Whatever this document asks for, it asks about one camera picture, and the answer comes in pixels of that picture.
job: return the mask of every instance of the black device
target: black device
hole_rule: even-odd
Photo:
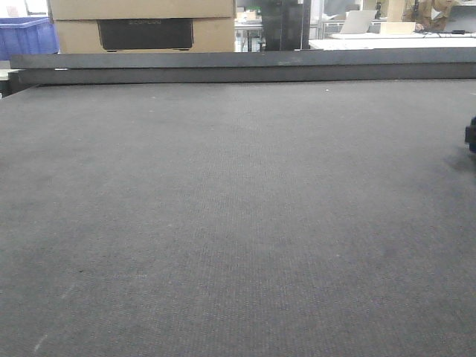
[[[412,15],[412,19],[414,21],[416,21],[418,19],[418,15],[419,15],[418,8],[419,8],[419,1],[415,0],[415,4],[414,4],[414,8],[413,8],[413,15]]]
[[[382,3],[380,1],[376,3],[375,10],[377,10],[375,18],[380,19],[380,17],[382,16]]]
[[[476,117],[471,120],[471,125],[466,127],[464,141],[469,144],[469,151],[476,153]]]
[[[192,19],[99,20],[100,41],[107,51],[188,50],[193,46]]]
[[[238,7],[259,7],[266,51],[309,49],[311,0],[237,0]]]

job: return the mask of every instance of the blue bin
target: blue bin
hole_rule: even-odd
[[[0,60],[12,54],[55,54],[60,49],[54,25],[48,17],[0,19]]]

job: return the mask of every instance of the cardboard box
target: cardboard box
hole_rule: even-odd
[[[62,54],[108,53],[97,20],[56,21]],[[193,44],[184,52],[234,52],[234,19],[193,19]],[[128,49],[118,53],[171,53],[179,49]]]
[[[55,20],[235,17],[234,0],[49,0]]]

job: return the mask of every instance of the black rectangular panel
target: black rectangular panel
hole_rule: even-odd
[[[190,49],[192,19],[99,20],[101,45],[107,51]]]

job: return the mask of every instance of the cutting table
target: cutting table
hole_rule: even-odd
[[[476,80],[0,100],[0,356],[473,356]]]

